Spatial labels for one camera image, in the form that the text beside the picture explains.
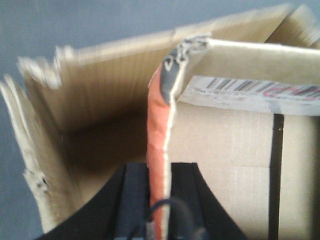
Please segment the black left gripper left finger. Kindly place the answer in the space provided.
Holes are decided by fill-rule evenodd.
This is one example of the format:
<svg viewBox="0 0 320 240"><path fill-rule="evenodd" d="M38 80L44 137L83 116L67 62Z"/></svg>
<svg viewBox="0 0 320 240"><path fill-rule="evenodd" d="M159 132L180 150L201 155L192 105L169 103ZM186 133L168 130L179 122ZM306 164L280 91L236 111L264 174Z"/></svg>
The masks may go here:
<svg viewBox="0 0 320 240"><path fill-rule="evenodd" d="M41 240L126 240L149 210L149 174L145 163L119 167L80 210Z"/></svg>

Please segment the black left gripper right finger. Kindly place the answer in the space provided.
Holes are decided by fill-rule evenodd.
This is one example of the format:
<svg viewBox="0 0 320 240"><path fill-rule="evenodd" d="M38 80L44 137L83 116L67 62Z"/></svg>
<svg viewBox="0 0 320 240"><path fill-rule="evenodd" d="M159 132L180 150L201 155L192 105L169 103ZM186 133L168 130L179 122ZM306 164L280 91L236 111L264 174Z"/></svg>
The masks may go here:
<svg viewBox="0 0 320 240"><path fill-rule="evenodd" d="M190 211L201 240L246 240L247 237L210 190L196 163L172 163L171 196Z"/></svg>

